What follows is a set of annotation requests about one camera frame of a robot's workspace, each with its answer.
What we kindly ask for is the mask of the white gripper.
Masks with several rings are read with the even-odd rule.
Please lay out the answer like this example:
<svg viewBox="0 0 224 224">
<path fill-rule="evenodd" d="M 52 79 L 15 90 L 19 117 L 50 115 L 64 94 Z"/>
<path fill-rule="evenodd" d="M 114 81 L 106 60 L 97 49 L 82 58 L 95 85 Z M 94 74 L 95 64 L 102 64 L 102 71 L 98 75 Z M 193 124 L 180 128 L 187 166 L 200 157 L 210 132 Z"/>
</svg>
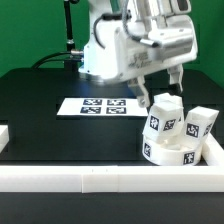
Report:
<svg viewBox="0 0 224 224">
<path fill-rule="evenodd" d="M 108 83 L 128 81 L 141 108 L 150 106 L 143 76 L 167 69 L 169 90 L 183 92 L 183 64 L 197 56 L 192 20 L 187 15 L 171 16 L 161 25 L 151 20 L 151 30 L 139 41 L 124 30 L 122 22 L 105 22 L 105 48 L 100 51 L 100 76 Z"/>
</svg>

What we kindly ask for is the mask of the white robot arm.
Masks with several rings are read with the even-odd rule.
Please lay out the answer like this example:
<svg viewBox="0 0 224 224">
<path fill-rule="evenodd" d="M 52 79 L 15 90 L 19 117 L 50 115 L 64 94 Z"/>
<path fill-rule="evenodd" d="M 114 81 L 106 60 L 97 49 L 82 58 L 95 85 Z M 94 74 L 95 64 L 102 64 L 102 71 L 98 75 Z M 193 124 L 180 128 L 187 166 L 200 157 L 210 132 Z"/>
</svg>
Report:
<svg viewBox="0 0 224 224">
<path fill-rule="evenodd" d="M 144 83 L 165 70 L 169 92 L 183 91 L 183 64 L 197 57 L 190 0 L 88 0 L 90 38 L 79 72 L 103 84 L 125 82 L 141 107 L 150 105 Z"/>
</svg>

